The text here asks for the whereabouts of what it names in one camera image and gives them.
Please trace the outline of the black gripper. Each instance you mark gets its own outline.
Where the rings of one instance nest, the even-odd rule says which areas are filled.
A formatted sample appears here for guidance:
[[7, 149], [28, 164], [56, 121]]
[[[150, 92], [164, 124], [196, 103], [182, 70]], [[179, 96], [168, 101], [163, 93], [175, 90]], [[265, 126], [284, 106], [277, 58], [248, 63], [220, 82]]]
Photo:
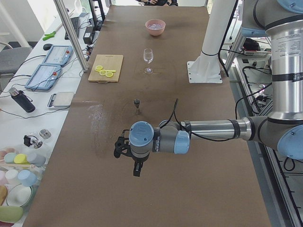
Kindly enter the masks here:
[[140, 177], [143, 163], [149, 158], [150, 151], [147, 147], [136, 147], [130, 141], [126, 140], [123, 136], [118, 137], [115, 142], [114, 157], [120, 158], [123, 150], [126, 150], [126, 156], [131, 157], [134, 162], [133, 176]]

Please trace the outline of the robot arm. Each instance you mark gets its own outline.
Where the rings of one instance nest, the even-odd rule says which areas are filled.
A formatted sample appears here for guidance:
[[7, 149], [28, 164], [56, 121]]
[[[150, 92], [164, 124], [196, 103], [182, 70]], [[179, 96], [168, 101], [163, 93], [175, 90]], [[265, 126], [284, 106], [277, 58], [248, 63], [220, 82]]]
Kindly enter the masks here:
[[238, 120], [172, 121], [158, 127], [140, 121], [120, 136], [114, 156], [134, 160], [134, 176], [152, 152], [185, 154], [193, 138], [210, 141], [253, 140], [280, 154], [303, 157], [303, 3], [300, 0], [246, 0], [242, 32], [271, 38], [272, 102], [268, 116]]

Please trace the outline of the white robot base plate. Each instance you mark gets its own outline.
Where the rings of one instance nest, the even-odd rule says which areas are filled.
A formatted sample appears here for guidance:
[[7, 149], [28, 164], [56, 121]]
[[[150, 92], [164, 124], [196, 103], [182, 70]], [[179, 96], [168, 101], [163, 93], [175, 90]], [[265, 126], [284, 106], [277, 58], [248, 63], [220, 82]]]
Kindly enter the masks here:
[[187, 63], [190, 83], [222, 83], [219, 51], [237, 5], [236, 0], [213, 1], [201, 54]]

